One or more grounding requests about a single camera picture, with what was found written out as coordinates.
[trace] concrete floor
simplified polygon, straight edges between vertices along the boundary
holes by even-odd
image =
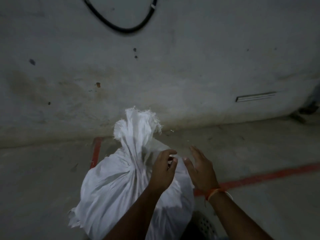
[[[213,162],[221,182],[320,161],[320,125],[274,119],[165,132],[156,138],[190,156],[196,145]],[[0,150],[2,239],[83,239],[68,227],[92,156],[92,139]],[[118,148],[102,142],[99,159]],[[319,239],[320,172],[232,189],[235,202],[275,239]],[[209,204],[196,198],[220,236],[225,232]]]

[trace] black cable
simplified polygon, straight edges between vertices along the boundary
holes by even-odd
[[[151,16],[153,15],[156,5],[157,5],[157,0],[153,0],[152,4],[150,5],[150,10],[149,13],[147,14],[147,16],[145,17],[145,19],[138,24],[137,26],[133,27],[133,28],[121,28],[118,27],[112,23],[110,23],[108,20],[106,20],[95,8],[94,6],[91,4],[90,0],[83,0],[84,3],[87,5],[87,7],[90,9],[91,12],[93,12],[93,14],[105,25],[107,25],[108,27],[112,28],[113,30],[120,32],[120,33],[125,33],[125,34],[129,34],[129,33],[133,33],[136,32],[138,30],[140,30],[143,26],[145,26],[147,24],[147,22],[150,20]]]

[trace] wall vent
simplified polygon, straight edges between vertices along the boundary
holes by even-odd
[[[275,96],[276,93],[277,92],[266,92],[266,93],[238,96],[235,101],[236,102],[246,102],[246,101],[252,101],[252,100],[270,99],[273,96]]]

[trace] concrete wall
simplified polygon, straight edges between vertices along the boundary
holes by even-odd
[[[91,2],[130,27],[151,0]],[[286,115],[319,82],[319,4],[159,0],[141,32],[121,36],[82,0],[2,0],[0,146],[111,135],[134,105],[165,129]]]

